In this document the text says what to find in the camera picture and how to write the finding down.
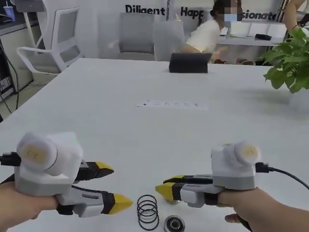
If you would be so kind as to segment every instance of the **cable connector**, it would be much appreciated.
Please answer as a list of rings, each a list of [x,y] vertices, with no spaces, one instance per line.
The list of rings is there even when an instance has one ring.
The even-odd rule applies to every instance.
[[[19,167],[21,158],[16,152],[4,153],[0,156],[0,164],[3,166]]]
[[[272,171],[268,163],[262,163],[262,162],[255,164],[255,170],[257,173],[269,173]]]

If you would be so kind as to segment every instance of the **black tablet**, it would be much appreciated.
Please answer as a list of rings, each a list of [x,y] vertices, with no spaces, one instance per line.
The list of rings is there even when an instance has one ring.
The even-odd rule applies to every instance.
[[[173,53],[169,61],[170,73],[208,73],[211,53]]]

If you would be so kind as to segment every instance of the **gray chair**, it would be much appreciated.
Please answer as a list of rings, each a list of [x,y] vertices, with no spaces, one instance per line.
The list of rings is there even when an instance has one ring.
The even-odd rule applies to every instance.
[[[181,52],[185,44],[181,21],[154,23],[154,54],[156,61],[169,61],[171,54]]]
[[[120,13],[120,53],[154,54],[153,14]]]

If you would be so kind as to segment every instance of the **face mask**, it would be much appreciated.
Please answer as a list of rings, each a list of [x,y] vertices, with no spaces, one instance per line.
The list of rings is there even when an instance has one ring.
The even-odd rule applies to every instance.
[[[237,14],[225,14],[224,21],[225,22],[237,22]]]

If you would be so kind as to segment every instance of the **green plant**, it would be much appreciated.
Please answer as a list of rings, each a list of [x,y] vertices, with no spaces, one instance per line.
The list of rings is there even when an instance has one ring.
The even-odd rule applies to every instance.
[[[266,81],[271,81],[275,89],[283,84],[286,84],[291,93],[296,93],[301,88],[309,89],[309,29],[307,30],[290,32],[290,39],[262,55],[265,63],[274,65],[264,77]]]

